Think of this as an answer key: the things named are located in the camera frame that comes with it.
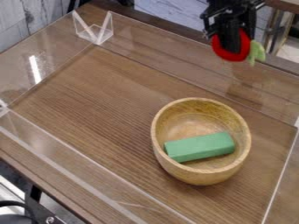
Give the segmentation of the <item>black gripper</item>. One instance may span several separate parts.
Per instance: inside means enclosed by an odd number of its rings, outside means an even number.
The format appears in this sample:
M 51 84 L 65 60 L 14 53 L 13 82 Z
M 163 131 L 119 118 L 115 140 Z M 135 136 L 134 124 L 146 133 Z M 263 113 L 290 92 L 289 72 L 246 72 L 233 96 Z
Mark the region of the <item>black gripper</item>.
M 241 52 L 241 31 L 255 36 L 258 11 L 266 0 L 207 0 L 207 8 L 201 14 L 205 35 L 211 37 L 219 31 L 221 45 L 230 53 Z

